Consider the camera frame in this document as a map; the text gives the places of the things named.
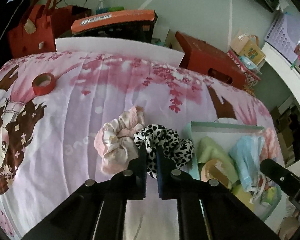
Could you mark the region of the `pink floral cartoon bedsheet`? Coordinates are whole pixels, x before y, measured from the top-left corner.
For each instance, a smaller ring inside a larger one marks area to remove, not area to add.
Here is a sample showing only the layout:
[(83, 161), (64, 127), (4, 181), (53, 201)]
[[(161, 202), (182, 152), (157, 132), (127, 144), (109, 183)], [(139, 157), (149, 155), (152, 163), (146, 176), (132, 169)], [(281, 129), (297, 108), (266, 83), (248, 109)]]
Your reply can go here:
[[(32, 81), (56, 87), (36, 96)], [(12, 59), (0, 70), (0, 228), (21, 239), (87, 179), (104, 181), (98, 130), (133, 106), (146, 124), (192, 121), (273, 128), (264, 104), (212, 77), (147, 59), (85, 52)]]

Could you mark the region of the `pink satin scrunchie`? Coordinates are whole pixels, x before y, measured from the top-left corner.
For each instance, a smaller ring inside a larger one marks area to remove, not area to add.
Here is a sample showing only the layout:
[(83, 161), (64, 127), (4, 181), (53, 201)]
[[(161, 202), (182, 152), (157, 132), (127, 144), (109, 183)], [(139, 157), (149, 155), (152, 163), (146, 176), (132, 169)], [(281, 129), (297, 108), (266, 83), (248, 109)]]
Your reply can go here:
[(131, 160), (139, 157), (134, 134), (144, 127), (144, 110), (140, 106), (133, 106), (102, 126), (94, 139), (94, 147), (101, 157), (102, 173), (114, 175), (122, 172)]

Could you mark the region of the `orange black long box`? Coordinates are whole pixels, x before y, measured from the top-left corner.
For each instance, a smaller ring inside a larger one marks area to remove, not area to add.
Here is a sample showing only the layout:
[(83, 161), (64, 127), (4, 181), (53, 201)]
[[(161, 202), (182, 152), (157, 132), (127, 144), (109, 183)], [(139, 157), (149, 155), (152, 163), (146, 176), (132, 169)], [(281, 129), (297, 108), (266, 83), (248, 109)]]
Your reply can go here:
[(154, 10), (121, 10), (76, 20), (73, 36), (111, 37), (151, 43), (157, 21)]

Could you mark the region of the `green tissue pack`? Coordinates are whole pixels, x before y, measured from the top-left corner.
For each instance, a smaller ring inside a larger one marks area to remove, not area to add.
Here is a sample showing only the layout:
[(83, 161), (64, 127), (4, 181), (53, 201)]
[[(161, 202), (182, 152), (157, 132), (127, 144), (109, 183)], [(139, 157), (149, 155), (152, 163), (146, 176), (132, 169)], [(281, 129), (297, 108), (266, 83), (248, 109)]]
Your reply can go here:
[(273, 206), (276, 199), (277, 199), (277, 188), (275, 186), (272, 186), (262, 193), (261, 205), (265, 207)]

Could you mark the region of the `red cardboard gift box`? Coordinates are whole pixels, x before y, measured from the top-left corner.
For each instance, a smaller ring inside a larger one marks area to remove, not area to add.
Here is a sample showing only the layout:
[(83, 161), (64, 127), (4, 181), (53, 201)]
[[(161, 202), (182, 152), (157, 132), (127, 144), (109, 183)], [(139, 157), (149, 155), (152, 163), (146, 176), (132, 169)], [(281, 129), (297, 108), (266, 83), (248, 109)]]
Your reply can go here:
[(245, 75), (226, 53), (185, 33), (175, 38), (185, 53), (180, 67), (208, 75), (238, 89), (245, 85)]

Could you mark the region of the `blue wet wipes pack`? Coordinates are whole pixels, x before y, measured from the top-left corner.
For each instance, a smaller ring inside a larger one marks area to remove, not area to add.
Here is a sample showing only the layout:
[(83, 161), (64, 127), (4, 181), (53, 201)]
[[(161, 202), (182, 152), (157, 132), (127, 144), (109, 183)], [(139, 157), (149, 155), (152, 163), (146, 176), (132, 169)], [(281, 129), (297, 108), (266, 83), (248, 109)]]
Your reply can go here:
[(239, 56), (239, 59), (250, 71), (259, 71), (258, 66), (254, 64), (248, 57), (242, 55)]

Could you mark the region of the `red felt tote bag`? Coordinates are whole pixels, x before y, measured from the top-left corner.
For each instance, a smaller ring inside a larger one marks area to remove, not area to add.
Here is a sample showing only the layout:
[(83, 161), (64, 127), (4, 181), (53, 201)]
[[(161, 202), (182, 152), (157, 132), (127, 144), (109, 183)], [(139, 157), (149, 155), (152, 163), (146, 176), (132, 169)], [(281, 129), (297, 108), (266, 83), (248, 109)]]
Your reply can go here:
[(91, 16), (91, 9), (57, 8), (56, 4), (57, 0), (33, 0), (19, 24), (8, 32), (13, 58), (56, 51), (55, 39), (70, 32), (76, 20)]

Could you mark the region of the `light green cloth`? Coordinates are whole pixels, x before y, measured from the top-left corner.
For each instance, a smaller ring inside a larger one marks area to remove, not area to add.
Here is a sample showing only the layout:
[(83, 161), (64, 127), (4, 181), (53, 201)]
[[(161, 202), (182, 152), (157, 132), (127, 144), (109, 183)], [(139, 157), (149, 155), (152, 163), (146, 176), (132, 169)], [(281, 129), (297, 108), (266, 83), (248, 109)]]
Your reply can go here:
[(234, 167), (234, 162), (225, 152), (222, 146), (217, 144), (217, 142), (215, 142), (212, 138), (204, 137), (199, 143), (199, 150), (197, 153), (198, 168), (200, 172), (203, 165), (211, 159), (219, 159), (224, 163), (228, 177), (232, 182), (232, 186), (239, 180), (238, 174)]

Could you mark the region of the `white foam board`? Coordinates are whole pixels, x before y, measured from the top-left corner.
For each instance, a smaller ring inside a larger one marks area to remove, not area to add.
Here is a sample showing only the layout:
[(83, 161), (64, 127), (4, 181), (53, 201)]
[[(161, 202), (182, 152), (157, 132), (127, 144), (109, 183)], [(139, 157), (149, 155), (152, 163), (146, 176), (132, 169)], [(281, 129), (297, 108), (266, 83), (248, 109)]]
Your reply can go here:
[(109, 37), (63, 37), (55, 39), (57, 51), (121, 54), (167, 63), (179, 67), (184, 57), (181, 51), (150, 43)]

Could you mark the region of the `purple perforated basket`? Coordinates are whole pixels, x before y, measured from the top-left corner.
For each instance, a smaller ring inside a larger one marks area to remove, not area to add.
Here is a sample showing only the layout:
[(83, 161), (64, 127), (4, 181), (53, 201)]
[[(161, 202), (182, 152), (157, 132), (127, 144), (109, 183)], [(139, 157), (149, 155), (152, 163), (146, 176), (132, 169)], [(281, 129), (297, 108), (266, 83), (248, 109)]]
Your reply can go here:
[(300, 20), (290, 14), (278, 12), (264, 38), (264, 41), (275, 48), (290, 63), (297, 55), (294, 52), (300, 38)]

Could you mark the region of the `red tape roll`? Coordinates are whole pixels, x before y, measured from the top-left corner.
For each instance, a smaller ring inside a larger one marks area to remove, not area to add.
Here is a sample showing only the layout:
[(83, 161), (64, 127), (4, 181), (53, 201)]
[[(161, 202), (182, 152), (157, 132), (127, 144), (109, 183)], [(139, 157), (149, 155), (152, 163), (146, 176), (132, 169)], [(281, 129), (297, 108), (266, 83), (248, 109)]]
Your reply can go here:
[(51, 73), (38, 75), (32, 81), (32, 89), (36, 96), (49, 94), (56, 87), (56, 78)]

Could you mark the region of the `clear plastic bottle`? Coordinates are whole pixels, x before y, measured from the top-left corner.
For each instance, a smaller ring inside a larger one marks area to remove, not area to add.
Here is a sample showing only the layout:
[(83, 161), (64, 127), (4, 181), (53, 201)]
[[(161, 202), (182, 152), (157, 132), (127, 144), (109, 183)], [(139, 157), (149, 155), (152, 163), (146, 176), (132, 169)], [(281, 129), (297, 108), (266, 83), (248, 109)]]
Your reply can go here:
[(107, 12), (107, 7), (105, 6), (105, 0), (98, 0), (98, 5), (95, 10), (95, 14), (99, 15), (105, 12)]

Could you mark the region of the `pink white chevron cloth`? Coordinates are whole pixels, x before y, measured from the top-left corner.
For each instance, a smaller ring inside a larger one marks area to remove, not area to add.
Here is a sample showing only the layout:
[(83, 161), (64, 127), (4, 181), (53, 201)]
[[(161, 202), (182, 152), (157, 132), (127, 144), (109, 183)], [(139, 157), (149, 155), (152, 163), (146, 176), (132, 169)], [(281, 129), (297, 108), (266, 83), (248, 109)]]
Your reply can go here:
[(271, 128), (266, 128), (261, 135), (264, 138), (264, 145), (260, 154), (260, 161), (265, 159), (277, 161), (282, 154), (276, 132)]

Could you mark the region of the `red white patterned tin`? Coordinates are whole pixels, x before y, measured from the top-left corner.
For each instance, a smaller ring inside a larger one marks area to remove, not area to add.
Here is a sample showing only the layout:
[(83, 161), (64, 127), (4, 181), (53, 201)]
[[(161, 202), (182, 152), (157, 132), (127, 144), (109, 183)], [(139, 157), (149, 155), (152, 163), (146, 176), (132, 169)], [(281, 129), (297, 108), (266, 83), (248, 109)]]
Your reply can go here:
[(254, 86), (261, 80), (260, 77), (249, 70), (232, 50), (229, 50), (226, 54), (232, 61), (234, 61), (240, 72), (245, 76), (245, 85), (243, 86), (243, 90), (248, 94), (255, 96)]

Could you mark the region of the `white shelf unit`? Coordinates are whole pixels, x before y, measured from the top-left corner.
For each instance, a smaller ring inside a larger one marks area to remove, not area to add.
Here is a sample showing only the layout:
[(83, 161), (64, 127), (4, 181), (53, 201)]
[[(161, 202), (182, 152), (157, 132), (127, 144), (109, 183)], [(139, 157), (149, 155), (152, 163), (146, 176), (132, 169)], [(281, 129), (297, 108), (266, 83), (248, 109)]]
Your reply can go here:
[(292, 68), (292, 64), (267, 42), (264, 43), (262, 52), (266, 57), (258, 65), (259, 68), (261, 69), (266, 63), (276, 72), (290, 90), (300, 111), (300, 73), (295, 67)]

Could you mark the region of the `leopard print scrunchie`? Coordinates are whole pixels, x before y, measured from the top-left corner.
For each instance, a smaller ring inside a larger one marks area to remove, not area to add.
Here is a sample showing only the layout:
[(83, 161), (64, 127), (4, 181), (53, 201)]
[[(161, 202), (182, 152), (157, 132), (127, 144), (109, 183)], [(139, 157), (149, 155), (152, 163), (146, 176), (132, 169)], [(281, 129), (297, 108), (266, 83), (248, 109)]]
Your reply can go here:
[(144, 127), (133, 135), (137, 148), (145, 147), (147, 152), (147, 174), (157, 178), (158, 150), (165, 158), (174, 162), (176, 168), (185, 166), (194, 155), (194, 145), (190, 139), (181, 139), (176, 130), (166, 128), (160, 124)]

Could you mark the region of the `light blue face mask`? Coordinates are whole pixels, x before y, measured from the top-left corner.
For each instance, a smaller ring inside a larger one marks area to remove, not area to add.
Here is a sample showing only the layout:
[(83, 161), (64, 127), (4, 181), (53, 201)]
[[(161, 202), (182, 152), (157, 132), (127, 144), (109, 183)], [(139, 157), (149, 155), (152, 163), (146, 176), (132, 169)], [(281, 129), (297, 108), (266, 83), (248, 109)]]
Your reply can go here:
[(260, 170), (260, 155), (263, 146), (263, 136), (246, 135), (241, 137), (229, 151), (243, 191), (253, 193), (249, 199), (250, 204), (262, 195), (266, 187), (266, 176)]

